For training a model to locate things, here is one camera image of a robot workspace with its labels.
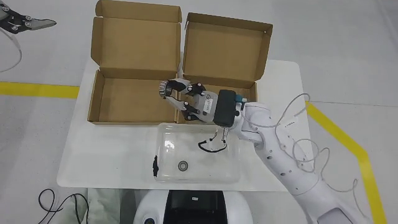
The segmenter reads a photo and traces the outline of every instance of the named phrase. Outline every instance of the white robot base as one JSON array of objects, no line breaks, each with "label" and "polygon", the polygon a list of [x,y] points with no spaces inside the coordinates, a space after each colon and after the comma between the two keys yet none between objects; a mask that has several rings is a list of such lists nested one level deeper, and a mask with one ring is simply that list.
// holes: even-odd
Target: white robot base
[{"label": "white robot base", "polygon": [[133,224],[253,224],[240,192],[150,190]]}]

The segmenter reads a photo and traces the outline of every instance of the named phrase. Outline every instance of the small round object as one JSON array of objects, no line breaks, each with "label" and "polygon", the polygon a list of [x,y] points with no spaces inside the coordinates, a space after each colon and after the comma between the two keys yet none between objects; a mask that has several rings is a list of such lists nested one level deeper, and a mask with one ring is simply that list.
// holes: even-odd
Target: small round object
[{"label": "small round object", "polygon": [[188,169],[188,163],[186,162],[186,161],[180,161],[179,163],[178,163],[178,169],[180,170],[180,171],[186,171],[187,169]]},{"label": "small round object", "polygon": [[154,219],[148,218],[148,219],[146,219],[146,220],[144,221],[144,224],[156,224],[156,223],[155,223]]}]

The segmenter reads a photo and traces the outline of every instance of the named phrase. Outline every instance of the cable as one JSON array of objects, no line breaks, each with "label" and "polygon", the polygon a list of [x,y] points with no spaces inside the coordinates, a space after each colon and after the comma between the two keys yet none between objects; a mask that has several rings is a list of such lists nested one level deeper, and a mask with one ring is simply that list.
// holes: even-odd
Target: cable
[{"label": "cable", "polygon": [[[347,192],[352,191],[352,192],[353,192],[353,197],[354,197],[354,201],[355,201],[356,207],[358,208],[359,212],[361,212],[361,214],[362,214],[362,216],[363,216],[364,218],[368,218],[368,217],[362,212],[361,208],[359,207],[358,201],[357,201],[356,196],[355,196],[355,188],[356,188],[356,186],[358,185],[358,180],[357,180],[357,179],[354,179],[352,188],[350,188],[350,189],[348,189],[348,190],[338,190],[338,189],[333,188],[330,184],[328,184],[327,181],[325,180],[325,178],[323,177],[323,171],[325,170],[325,167],[326,167],[327,164],[329,163],[329,158],[330,158],[330,148],[329,148],[329,147],[325,147],[325,148],[323,148],[323,149],[320,151],[318,144],[315,143],[314,141],[312,141],[311,139],[299,139],[299,140],[297,140],[297,141],[294,141],[294,143],[293,143],[293,147],[292,147],[292,155],[293,155],[293,156],[291,156],[291,155],[290,155],[289,153],[287,153],[287,151],[286,151],[286,145],[281,143],[281,141],[280,141],[280,139],[279,139],[279,137],[278,137],[278,134],[277,134],[277,128],[278,128],[278,126],[280,126],[280,122],[281,122],[282,119],[284,118],[284,116],[285,116],[287,110],[288,110],[289,107],[292,105],[292,103],[293,103],[296,99],[298,99],[299,97],[305,96],[305,95],[308,96],[308,102],[310,102],[311,97],[310,97],[310,95],[309,95],[308,93],[301,93],[301,94],[297,95],[297,96],[296,96],[292,101],[290,101],[290,103],[286,106],[286,108],[285,108],[284,112],[282,113],[282,115],[280,116],[278,122],[276,122],[276,124],[271,125],[271,126],[264,126],[264,125],[260,125],[260,124],[251,122],[249,119],[247,119],[247,117],[245,117],[245,115],[243,115],[243,110],[241,110],[241,114],[242,114],[242,117],[243,117],[249,124],[252,124],[253,126],[258,126],[258,127],[262,127],[262,128],[274,128],[275,136],[276,136],[277,141],[278,141],[278,143],[279,143],[280,149],[283,150],[283,151],[286,153],[286,155],[288,155],[291,159],[293,159],[293,160],[296,162],[297,167],[298,167],[300,170],[304,171],[304,172],[307,172],[307,173],[314,173],[314,172],[315,172],[316,159],[319,157],[319,155],[320,155],[323,151],[327,150],[327,151],[328,151],[328,157],[327,157],[326,162],[325,162],[325,164],[323,165],[322,170],[321,170],[321,172],[320,172],[321,180],[324,181],[324,182],[327,184],[327,186],[328,186],[329,188],[331,188],[332,190],[334,190],[335,192],[347,193]],[[304,108],[303,108],[301,111],[299,111],[298,113],[296,113],[296,114],[294,115],[294,117],[297,117],[298,115],[302,114],[306,109],[307,109],[307,106],[304,107]],[[265,139],[263,136],[261,136],[261,138],[264,140],[264,148],[265,148],[265,146],[266,146],[265,140],[266,140],[266,139]],[[315,145],[315,147],[316,147],[316,149],[317,149],[317,153],[316,153],[316,155],[313,157],[313,159],[310,159],[310,160],[300,160],[300,159],[297,159],[297,157],[296,157],[296,155],[295,155],[295,147],[296,147],[296,145],[297,145],[299,142],[301,142],[301,141],[310,141],[312,144]],[[301,164],[301,163],[303,163],[303,162],[312,162],[312,161],[314,162],[314,164],[313,164],[313,169],[312,169],[312,170],[305,170],[305,169],[303,169],[303,168],[301,168],[301,167],[299,166],[299,164]]]},{"label": "cable", "polygon": [[[43,193],[46,192],[46,191],[51,191],[51,193],[52,193],[52,203],[51,203],[51,206],[50,206],[49,209],[46,209],[46,208],[43,206],[43,204],[42,204],[42,195],[43,195]],[[81,221],[80,221],[80,219],[79,219],[78,209],[77,209],[77,198],[76,198],[77,195],[83,197],[83,199],[84,199],[85,202],[86,202],[86,206],[87,206],[86,224],[88,224],[88,212],[90,211],[90,207],[89,207],[88,201],[87,201],[87,199],[86,199],[86,197],[85,197],[84,195],[79,194],[79,193],[71,194],[71,195],[67,196],[67,197],[62,201],[62,203],[58,206],[58,208],[57,208],[56,210],[52,210],[52,207],[53,207],[54,201],[55,201],[55,193],[54,193],[54,190],[52,190],[52,189],[45,189],[45,190],[41,191],[41,193],[39,194],[39,197],[38,197],[37,200],[39,201],[40,207],[41,207],[44,211],[46,211],[47,214],[43,217],[43,219],[42,219],[41,221],[39,221],[38,224],[41,224],[41,223],[47,218],[47,216],[48,216],[50,213],[53,213],[53,215],[51,216],[51,218],[50,218],[50,219],[48,220],[48,222],[47,222],[47,224],[49,224],[49,223],[51,222],[52,218],[55,216],[55,214],[57,214],[59,211],[63,210],[63,208],[61,208],[62,205],[63,205],[70,197],[73,197],[73,198],[75,199],[75,214],[76,214],[76,219],[77,219],[77,222],[78,222],[79,224],[81,224]]]},{"label": "cable", "polygon": [[18,49],[18,51],[19,51],[19,58],[18,58],[18,61],[14,64],[14,65],[12,65],[11,67],[9,67],[9,68],[6,68],[6,69],[3,69],[3,70],[0,70],[0,73],[2,73],[2,72],[5,72],[5,71],[8,71],[8,70],[11,70],[11,69],[13,69],[13,68],[15,68],[20,62],[21,62],[21,60],[22,60],[22,50],[21,50],[21,45],[19,44],[19,42],[18,42],[18,40],[17,40],[17,38],[15,37],[15,35],[8,35],[4,30],[2,30],[1,28],[0,28],[0,31],[4,34],[4,35],[6,35],[6,37],[8,37],[8,39],[10,39],[11,41],[12,41],[12,43],[15,45],[15,47]]},{"label": "cable", "polygon": [[[214,140],[214,138],[217,137],[217,134],[218,134],[218,128],[217,128],[216,132],[214,133],[214,136],[213,136],[212,138],[209,138],[210,142],[212,142],[212,141]],[[199,146],[199,148],[200,148],[202,151],[205,151],[205,152],[207,152],[207,153],[217,153],[217,152],[220,152],[220,151],[224,151],[224,150],[226,149],[226,147],[227,147],[227,143],[226,143],[225,139],[222,140],[222,142],[225,144],[225,146],[222,147],[221,149],[218,149],[218,150],[215,150],[215,151],[206,149],[206,148],[204,148],[204,147],[202,146],[202,144],[206,144],[206,143],[207,143],[207,140],[204,140],[204,141],[202,141],[202,142],[199,142],[199,143],[198,143],[198,146]]]},{"label": "cable", "polygon": [[350,189],[348,189],[348,190],[338,190],[338,189],[333,188],[330,184],[328,184],[328,182],[327,182],[327,181],[325,180],[325,178],[323,177],[323,171],[325,170],[326,166],[328,165],[328,163],[329,163],[329,158],[330,158],[330,149],[329,149],[329,147],[323,148],[323,149],[320,151],[320,153],[322,153],[322,152],[325,151],[325,150],[328,151],[328,157],[327,157],[326,162],[325,162],[325,164],[323,165],[322,170],[321,170],[321,173],[320,173],[320,176],[321,176],[322,181],[324,181],[324,182],[327,184],[327,186],[328,186],[329,188],[331,188],[332,190],[334,190],[334,191],[336,191],[336,192],[339,192],[339,193],[347,193],[347,192],[352,191],[352,192],[353,192],[353,197],[354,197],[354,201],[355,201],[356,207],[358,208],[359,212],[361,212],[361,214],[362,214],[362,216],[363,216],[364,218],[368,218],[368,217],[362,212],[361,208],[359,207],[358,200],[356,199],[356,196],[355,196],[355,188],[356,188],[356,186],[358,185],[358,179],[357,179],[357,178],[355,178],[355,179],[353,180],[353,186],[352,186],[352,188],[350,188]]},{"label": "cable", "polygon": [[[306,95],[308,96],[308,102],[310,102],[310,101],[311,101],[311,96],[310,96],[308,93],[301,93],[301,94],[297,95],[297,96],[294,97],[293,100],[291,100],[290,103],[286,106],[286,108],[285,108],[285,110],[283,111],[282,115],[280,116],[278,122],[276,122],[276,124],[273,124],[273,125],[271,125],[271,126],[264,126],[264,125],[261,125],[261,124],[253,123],[252,121],[250,121],[250,119],[248,119],[248,118],[243,114],[243,110],[241,110],[241,114],[242,114],[242,117],[244,118],[244,120],[246,120],[249,124],[252,124],[253,126],[258,126],[258,127],[261,127],[261,128],[275,128],[274,132],[275,132],[275,136],[276,136],[276,139],[277,139],[277,141],[278,141],[278,144],[279,144],[280,149],[283,150],[283,151],[286,153],[286,155],[288,155],[291,159],[293,159],[293,160],[296,162],[296,165],[297,165],[297,167],[298,167],[300,170],[302,170],[302,171],[304,171],[304,172],[307,172],[307,173],[313,173],[313,172],[315,171],[315,166],[313,167],[312,170],[305,170],[305,169],[301,168],[299,165],[300,165],[301,163],[303,163],[303,162],[312,162],[312,161],[315,161],[315,160],[318,158],[318,156],[319,156],[319,154],[320,154],[318,144],[315,143],[314,141],[312,141],[311,139],[299,139],[299,140],[297,140],[297,141],[294,141],[294,143],[293,143],[293,148],[292,148],[292,155],[293,155],[293,156],[291,156],[289,153],[287,153],[287,151],[286,151],[286,145],[281,143],[281,141],[280,141],[280,139],[279,139],[279,137],[278,137],[278,134],[277,134],[277,128],[278,128],[278,126],[280,126],[280,122],[281,122],[282,119],[285,117],[287,110],[290,108],[290,106],[293,104],[293,102],[294,102],[295,100],[297,100],[297,99],[300,98],[301,96],[306,96]],[[302,114],[306,109],[307,109],[307,106],[305,106],[303,109],[301,109],[298,113],[294,114],[294,117],[297,117],[298,115]],[[315,147],[316,147],[316,149],[317,149],[317,153],[315,154],[315,156],[313,157],[313,159],[306,160],[306,161],[297,159],[297,157],[296,157],[296,155],[295,155],[295,147],[296,147],[296,145],[297,145],[299,142],[304,141],[304,140],[310,141],[312,144],[315,145]]]}]

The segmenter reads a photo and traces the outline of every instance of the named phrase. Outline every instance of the robotic arm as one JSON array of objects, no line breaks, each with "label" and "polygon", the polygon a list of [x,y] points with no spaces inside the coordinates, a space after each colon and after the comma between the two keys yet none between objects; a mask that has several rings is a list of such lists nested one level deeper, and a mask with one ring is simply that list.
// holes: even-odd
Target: robotic arm
[{"label": "robotic arm", "polygon": [[[178,101],[172,90],[193,96],[194,104]],[[368,223],[359,210],[340,199],[317,175],[300,146],[290,135],[277,131],[272,124],[271,111],[262,103],[247,103],[234,91],[220,90],[219,94],[206,91],[200,84],[174,79],[160,84],[159,92],[187,121],[198,119],[224,128],[238,138],[254,144],[256,154],[280,180],[301,206],[308,223]]]},{"label": "robotic arm", "polygon": [[18,34],[25,30],[44,29],[55,24],[57,23],[50,19],[40,20],[21,15],[0,0],[0,28],[12,34]]}]

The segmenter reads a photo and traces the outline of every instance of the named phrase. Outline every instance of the metal bearing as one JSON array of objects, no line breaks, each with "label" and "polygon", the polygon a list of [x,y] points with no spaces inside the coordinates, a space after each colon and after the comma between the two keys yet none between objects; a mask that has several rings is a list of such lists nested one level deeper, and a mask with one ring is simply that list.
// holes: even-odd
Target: metal bearing
[{"label": "metal bearing", "polygon": [[170,96],[172,94],[173,89],[170,86],[167,86],[168,83],[169,81],[164,80],[159,85],[159,95],[162,98]]},{"label": "metal bearing", "polygon": [[188,163],[186,161],[180,161],[178,163],[178,169],[182,172],[186,171],[188,169]]}]

